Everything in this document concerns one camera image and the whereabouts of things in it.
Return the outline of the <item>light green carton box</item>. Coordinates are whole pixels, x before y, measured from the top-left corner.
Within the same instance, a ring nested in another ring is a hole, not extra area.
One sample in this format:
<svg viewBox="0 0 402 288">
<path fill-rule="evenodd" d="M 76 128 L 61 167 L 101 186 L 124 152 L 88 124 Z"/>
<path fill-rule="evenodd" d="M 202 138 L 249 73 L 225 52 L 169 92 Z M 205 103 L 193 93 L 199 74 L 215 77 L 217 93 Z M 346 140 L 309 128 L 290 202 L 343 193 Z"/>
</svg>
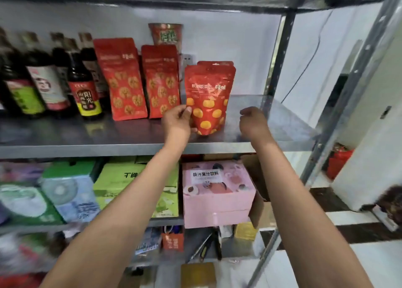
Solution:
<svg viewBox="0 0 402 288">
<path fill-rule="evenodd" d="M 93 185 L 93 192 L 100 209 L 104 209 L 145 167 L 146 164 L 135 162 L 109 162 L 105 164 Z M 153 218 L 179 216 L 178 180 L 179 164 L 176 163 L 165 183 L 153 212 Z"/>
</svg>

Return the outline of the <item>pink drink carton box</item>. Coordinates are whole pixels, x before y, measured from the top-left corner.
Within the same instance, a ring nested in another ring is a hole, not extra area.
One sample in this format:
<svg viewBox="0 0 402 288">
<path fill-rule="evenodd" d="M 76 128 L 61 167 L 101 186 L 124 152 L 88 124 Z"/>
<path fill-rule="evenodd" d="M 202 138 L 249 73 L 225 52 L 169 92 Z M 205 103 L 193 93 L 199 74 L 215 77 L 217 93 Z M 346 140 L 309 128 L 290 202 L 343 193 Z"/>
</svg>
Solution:
<svg viewBox="0 0 402 288">
<path fill-rule="evenodd" d="M 182 164 L 184 228 L 247 222 L 256 188 L 241 160 Z"/>
</svg>

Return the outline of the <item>person's right hand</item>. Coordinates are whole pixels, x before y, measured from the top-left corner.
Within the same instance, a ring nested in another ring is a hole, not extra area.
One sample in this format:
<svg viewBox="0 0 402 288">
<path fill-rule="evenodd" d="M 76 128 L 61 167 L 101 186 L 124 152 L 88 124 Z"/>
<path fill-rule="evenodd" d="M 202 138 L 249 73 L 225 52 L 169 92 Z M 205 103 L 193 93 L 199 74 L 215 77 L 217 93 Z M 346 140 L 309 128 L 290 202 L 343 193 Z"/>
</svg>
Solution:
<svg viewBox="0 0 402 288">
<path fill-rule="evenodd" d="M 267 121 L 262 110 L 261 115 L 256 118 L 240 115 L 240 132 L 244 138 L 250 141 L 253 148 L 274 143 Z"/>
</svg>

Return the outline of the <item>purple packet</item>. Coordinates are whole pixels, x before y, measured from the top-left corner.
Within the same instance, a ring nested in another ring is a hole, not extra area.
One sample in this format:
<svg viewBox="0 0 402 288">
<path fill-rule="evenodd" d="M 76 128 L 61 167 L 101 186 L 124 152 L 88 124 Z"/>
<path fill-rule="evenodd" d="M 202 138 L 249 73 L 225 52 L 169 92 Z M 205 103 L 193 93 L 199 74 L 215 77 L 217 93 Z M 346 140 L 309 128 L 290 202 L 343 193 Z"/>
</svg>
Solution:
<svg viewBox="0 0 402 288">
<path fill-rule="evenodd" d="M 0 182 L 37 184 L 45 168 L 45 164 L 0 162 Z"/>
</svg>

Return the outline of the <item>white door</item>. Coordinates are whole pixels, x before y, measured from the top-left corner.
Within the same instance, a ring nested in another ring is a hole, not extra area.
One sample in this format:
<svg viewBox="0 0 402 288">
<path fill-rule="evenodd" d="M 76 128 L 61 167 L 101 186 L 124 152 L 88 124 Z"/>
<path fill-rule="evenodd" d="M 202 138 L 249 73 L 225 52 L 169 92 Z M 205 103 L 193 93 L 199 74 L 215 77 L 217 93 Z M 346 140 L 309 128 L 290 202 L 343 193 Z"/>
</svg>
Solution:
<svg viewBox="0 0 402 288">
<path fill-rule="evenodd" d="M 392 108 L 384 119 L 381 114 Z M 354 153 L 332 188 L 353 211 L 402 184 L 402 32 L 398 32 L 339 142 Z"/>
</svg>

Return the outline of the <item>red pouch with yellow dots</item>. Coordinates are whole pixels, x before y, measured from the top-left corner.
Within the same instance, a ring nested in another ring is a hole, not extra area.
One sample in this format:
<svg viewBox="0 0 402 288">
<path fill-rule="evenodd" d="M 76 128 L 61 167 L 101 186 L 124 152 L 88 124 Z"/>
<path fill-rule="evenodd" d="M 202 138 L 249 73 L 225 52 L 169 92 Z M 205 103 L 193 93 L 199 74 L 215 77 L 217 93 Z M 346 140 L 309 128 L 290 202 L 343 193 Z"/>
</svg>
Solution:
<svg viewBox="0 0 402 288">
<path fill-rule="evenodd" d="M 211 135 L 224 126 L 235 72 L 235 67 L 224 65 L 185 67 L 186 105 L 192 108 L 199 135 Z"/>
<path fill-rule="evenodd" d="M 212 118 L 224 120 L 236 68 L 231 61 L 199 61 L 197 102 Z"/>
</svg>

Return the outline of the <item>person's left hand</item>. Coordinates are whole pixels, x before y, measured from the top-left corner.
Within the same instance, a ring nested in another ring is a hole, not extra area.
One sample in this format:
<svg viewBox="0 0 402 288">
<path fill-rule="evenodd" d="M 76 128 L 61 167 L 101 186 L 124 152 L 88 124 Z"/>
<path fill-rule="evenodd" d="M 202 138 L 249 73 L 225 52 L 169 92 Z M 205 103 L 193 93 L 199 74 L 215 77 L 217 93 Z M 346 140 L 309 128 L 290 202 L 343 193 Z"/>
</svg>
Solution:
<svg viewBox="0 0 402 288">
<path fill-rule="evenodd" d="M 178 106 L 166 111 L 162 118 L 164 144 L 184 148 L 192 133 L 197 133 L 191 115 L 178 115 Z"/>
</svg>

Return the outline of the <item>person's left forearm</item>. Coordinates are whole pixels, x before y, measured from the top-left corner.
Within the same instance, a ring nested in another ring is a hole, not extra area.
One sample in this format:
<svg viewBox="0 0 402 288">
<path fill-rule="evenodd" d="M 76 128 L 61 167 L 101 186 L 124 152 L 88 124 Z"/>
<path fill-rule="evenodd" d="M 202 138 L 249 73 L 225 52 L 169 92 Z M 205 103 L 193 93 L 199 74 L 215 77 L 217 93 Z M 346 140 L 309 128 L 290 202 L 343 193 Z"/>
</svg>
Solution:
<svg viewBox="0 0 402 288">
<path fill-rule="evenodd" d="M 188 139 L 170 130 L 163 148 L 67 246 L 39 288 L 117 288 Z"/>
</svg>

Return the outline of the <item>brown cardboard box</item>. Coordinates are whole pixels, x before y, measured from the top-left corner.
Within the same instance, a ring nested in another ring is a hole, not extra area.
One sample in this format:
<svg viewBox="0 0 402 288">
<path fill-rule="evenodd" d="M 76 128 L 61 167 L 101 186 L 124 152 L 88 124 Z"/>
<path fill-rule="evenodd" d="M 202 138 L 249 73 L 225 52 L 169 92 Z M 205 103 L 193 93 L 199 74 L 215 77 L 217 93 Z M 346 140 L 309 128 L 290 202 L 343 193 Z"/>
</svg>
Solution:
<svg viewBox="0 0 402 288">
<path fill-rule="evenodd" d="M 275 228 L 277 223 L 258 156 L 256 154 L 245 154 L 241 156 L 241 160 L 256 188 L 256 194 L 249 212 L 251 223 L 255 229 Z"/>
</svg>

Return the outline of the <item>red instant noodle cup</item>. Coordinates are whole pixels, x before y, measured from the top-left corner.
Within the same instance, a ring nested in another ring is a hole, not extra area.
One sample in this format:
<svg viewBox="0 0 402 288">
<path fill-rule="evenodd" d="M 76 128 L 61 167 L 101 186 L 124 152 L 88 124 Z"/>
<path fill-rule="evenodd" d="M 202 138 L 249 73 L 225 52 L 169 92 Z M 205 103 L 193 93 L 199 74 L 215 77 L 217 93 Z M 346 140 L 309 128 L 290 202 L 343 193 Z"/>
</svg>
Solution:
<svg viewBox="0 0 402 288">
<path fill-rule="evenodd" d="M 154 45 L 174 45 L 182 53 L 183 25 L 177 23 L 148 23 Z"/>
</svg>

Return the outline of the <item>small yellow box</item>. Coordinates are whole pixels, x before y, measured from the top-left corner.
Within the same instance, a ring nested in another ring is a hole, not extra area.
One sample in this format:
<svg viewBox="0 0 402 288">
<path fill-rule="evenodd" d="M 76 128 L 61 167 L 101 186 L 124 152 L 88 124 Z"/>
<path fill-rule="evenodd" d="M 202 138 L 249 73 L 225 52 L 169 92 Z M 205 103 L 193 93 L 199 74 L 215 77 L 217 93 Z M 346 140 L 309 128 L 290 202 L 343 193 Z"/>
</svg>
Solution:
<svg viewBox="0 0 402 288">
<path fill-rule="evenodd" d="M 234 227 L 236 239 L 254 241 L 258 232 L 259 230 L 254 228 L 252 222 L 239 223 Z"/>
</svg>

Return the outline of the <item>red plastic container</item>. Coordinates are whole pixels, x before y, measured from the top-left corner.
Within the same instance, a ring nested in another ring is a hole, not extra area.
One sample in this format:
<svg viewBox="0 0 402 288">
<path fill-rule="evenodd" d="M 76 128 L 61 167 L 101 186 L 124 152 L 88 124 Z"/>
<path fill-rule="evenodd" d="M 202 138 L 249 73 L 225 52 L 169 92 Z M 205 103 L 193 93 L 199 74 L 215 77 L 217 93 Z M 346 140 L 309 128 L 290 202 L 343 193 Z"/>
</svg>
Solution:
<svg viewBox="0 0 402 288">
<path fill-rule="evenodd" d="M 336 143 L 333 146 L 325 170 L 326 175 L 330 180 L 333 181 L 337 177 L 353 153 L 354 149 L 349 149 L 340 143 Z"/>
</svg>

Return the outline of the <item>small orange paper bag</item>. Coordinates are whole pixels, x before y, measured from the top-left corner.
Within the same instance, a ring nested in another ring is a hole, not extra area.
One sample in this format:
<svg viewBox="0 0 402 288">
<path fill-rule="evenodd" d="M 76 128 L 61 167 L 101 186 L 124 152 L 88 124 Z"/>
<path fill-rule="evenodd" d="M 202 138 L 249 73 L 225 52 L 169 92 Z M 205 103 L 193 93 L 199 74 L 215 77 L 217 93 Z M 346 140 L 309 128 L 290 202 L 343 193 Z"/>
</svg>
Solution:
<svg viewBox="0 0 402 288">
<path fill-rule="evenodd" d="M 162 249 L 184 251 L 184 226 L 173 225 L 162 227 Z"/>
</svg>

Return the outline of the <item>dark mop head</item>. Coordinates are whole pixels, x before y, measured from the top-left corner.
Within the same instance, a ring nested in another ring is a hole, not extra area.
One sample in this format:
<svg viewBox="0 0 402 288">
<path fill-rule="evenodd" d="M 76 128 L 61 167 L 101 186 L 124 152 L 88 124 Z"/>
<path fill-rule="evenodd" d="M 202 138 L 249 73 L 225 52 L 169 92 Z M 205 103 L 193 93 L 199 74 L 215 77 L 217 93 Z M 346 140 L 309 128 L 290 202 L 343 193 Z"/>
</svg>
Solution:
<svg viewBox="0 0 402 288">
<path fill-rule="evenodd" d="M 402 233 L 402 185 L 388 188 L 374 204 L 361 206 L 371 212 L 390 232 Z"/>
</svg>

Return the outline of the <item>white green packets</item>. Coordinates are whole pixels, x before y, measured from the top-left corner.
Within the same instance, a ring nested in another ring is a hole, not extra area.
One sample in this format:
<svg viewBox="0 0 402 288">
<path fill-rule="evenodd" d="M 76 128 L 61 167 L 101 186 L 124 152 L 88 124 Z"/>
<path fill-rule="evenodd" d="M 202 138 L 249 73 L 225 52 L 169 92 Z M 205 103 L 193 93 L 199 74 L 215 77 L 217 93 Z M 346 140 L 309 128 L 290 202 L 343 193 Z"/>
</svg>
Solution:
<svg viewBox="0 0 402 288">
<path fill-rule="evenodd" d="M 0 235 L 0 275 L 47 272 L 63 248 L 63 242 L 46 233 Z"/>
</svg>

